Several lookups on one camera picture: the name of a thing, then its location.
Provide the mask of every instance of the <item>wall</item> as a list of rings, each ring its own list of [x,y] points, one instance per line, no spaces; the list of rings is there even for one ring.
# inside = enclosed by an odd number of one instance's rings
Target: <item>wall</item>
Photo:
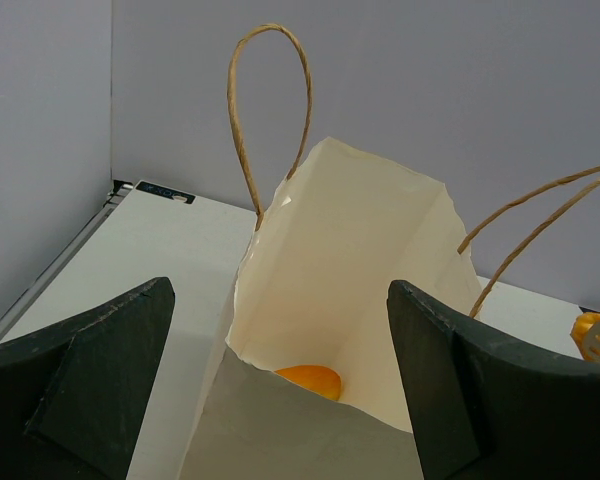
[[[0,0],[0,317],[110,183],[111,0]]]
[[[555,178],[600,164],[600,1],[117,0],[113,172],[247,206],[229,133],[229,58],[252,27],[303,42],[315,82],[310,144],[327,135],[448,184],[472,227]],[[287,40],[255,39],[239,106],[268,201],[292,161],[303,78]],[[474,242],[491,274],[575,187],[509,213]],[[505,276],[600,308],[600,190]]]

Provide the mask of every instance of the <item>orange toy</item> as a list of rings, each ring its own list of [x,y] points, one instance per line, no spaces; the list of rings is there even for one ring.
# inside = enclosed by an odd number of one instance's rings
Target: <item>orange toy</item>
[[[329,400],[338,401],[342,393],[340,375],[320,365],[298,365],[297,367],[276,370],[276,373],[290,382],[300,385]]]

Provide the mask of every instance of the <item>orange object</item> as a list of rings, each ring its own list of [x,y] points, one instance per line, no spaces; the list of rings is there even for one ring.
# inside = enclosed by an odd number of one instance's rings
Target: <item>orange object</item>
[[[338,401],[340,399],[342,380],[340,375],[330,368],[320,365],[298,365],[276,370],[276,373],[329,400]]]
[[[576,318],[576,322],[573,324],[573,328],[571,329],[571,338],[573,338],[573,341],[576,342],[582,358],[588,362],[592,362],[593,359],[585,352],[584,348],[582,347],[582,341],[593,324],[598,322],[600,322],[600,313],[583,313]]]

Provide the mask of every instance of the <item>paper bag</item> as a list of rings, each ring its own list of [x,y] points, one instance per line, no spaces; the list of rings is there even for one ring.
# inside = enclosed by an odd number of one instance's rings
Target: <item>paper bag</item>
[[[264,212],[235,110],[229,110],[258,224],[222,319],[182,480],[422,478],[387,320],[387,290],[406,279],[468,313],[481,288],[445,186],[327,138]],[[303,143],[306,139],[305,128]],[[332,368],[339,402],[273,373]]]

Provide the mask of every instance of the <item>twisted paper handle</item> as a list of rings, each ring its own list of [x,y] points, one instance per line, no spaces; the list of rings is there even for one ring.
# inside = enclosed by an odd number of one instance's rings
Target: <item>twisted paper handle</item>
[[[582,177],[586,177],[588,175],[592,175],[592,174],[598,173],[598,172],[600,172],[600,166],[590,168],[588,170],[584,170],[580,173],[576,173],[575,175],[569,175],[568,177],[560,178],[554,182],[547,183],[546,185],[538,188],[537,190],[534,190],[531,193],[526,194],[523,197],[520,197],[517,200],[514,200],[511,203],[508,203],[501,209],[495,211],[489,218],[487,218],[484,222],[482,222],[480,225],[478,225],[476,228],[474,228],[473,231],[471,231],[471,233],[469,233],[469,235],[467,235],[467,237],[464,239],[464,241],[462,242],[460,247],[458,247],[458,253],[462,254],[462,252],[464,252],[466,250],[466,248],[469,245],[469,243],[471,242],[471,240],[473,238],[475,238],[475,236],[478,235],[478,233],[480,233],[484,227],[489,225],[491,222],[493,222],[496,218],[498,218],[500,215],[502,215],[507,210],[509,210],[513,207],[516,207],[516,206],[526,202],[527,200],[530,200],[533,197],[546,192],[547,190],[551,190],[552,188],[559,187],[561,185],[566,185],[566,184],[574,182]],[[473,308],[471,309],[471,313],[469,314],[469,316],[475,317],[478,314],[478,312],[480,311],[480,308],[482,308],[482,304],[484,303],[485,298],[487,297],[487,295],[489,295],[489,293],[493,289],[493,286],[495,285],[495,283],[498,281],[498,279],[503,274],[503,272],[507,269],[507,267],[509,265],[511,265],[511,263],[516,259],[516,257],[518,255],[520,255],[520,253],[522,253],[522,251],[525,248],[527,248],[527,246],[538,235],[540,235],[549,225],[551,225],[553,222],[555,222],[567,210],[569,210],[571,207],[573,207],[576,203],[578,203],[580,200],[582,200],[584,197],[586,197],[589,193],[591,193],[593,190],[595,190],[599,186],[600,186],[600,177],[598,179],[596,179],[595,181],[591,182],[586,187],[584,187],[576,195],[571,197],[571,199],[569,199],[569,201],[567,201],[564,205],[562,205],[555,212],[553,212],[544,222],[542,222],[538,227],[536,227],[536,229],[533,232],[531,232],[531,234],[527,238],[525,238],[522,242],[520,242],[520,244],[513,250],[513,252],[511,252],[511,254],[509,254],[509,256],[504,260],[504,262],[502,262],[502,265],[500,265],[498,270],[496,270],[496,273],[493,274],[493,277],[491,278],[491,280],[489,281],[487,286],[484,288],[484,290],[482,290],[482,293],[476,300],[476,303],[473,305]]]
[[[311,124],[311,107],[313,104],[313,87],[311,84],[311,72],[309,71],[307,56],[304,52],[304,49],[302,48],[302,45],[300,45],[300,42],[293,35],[293,33],[291,33],[282,25],[268,23],[254,28],[242,40],[238,42],[238,45],[236,46],[236,49],[233,52],[233,56],[231,57],[231,62],[229,63],[227,102],[229,105],[229,122],[231,124],[231,133],[233,134],[233,143],[236,147],[236,153],[238,154],[238,159],[240,160],[242,171],[244,172],[244,178],[247,181],[247,187],[249,188],[249,194],[251,195],[251,200],[253,201],[253,206],[255,207],[256,215],[258,216],[258,220],[256,222],[256,232],[260,229],[260,225],[262,225],[262,220],[264,219],[264,208],[262,208],[260,196],[258,195],[258,188],[256,187],[256,183],[253,180],[253,176],[251,174],[251,167],[249,166],[247,151],[244,147],[242,125],[240,124],[240,119],[238,118],[238,107],[236,106],[236,64],[238,62],[238,58],[240,57],[240,53],[242,52],[242,49],[244,48],[246,43],[256,35],[259,35],[263,32],[267,32],[269,30],[281,32],[285,34],[289,40],[291,40],[291,43],[293,43],[293,46],[296,48],[296,51],[300,56],[300,61],[302,62],[302,70],[304,71],[305,83],[307,85],[307,115],[304,121],[302,140],[300,141],[300,148],[298,149],[296,159],[293,162],[289,173],[287,174],[287,180],[289,180],[293,176],[296,169],[298,168],[298,165],[300,164],[300,158],[302,157],[302,152],[304,150],[305,143],[307,142],[307,135],[309,134],[309,125]]]

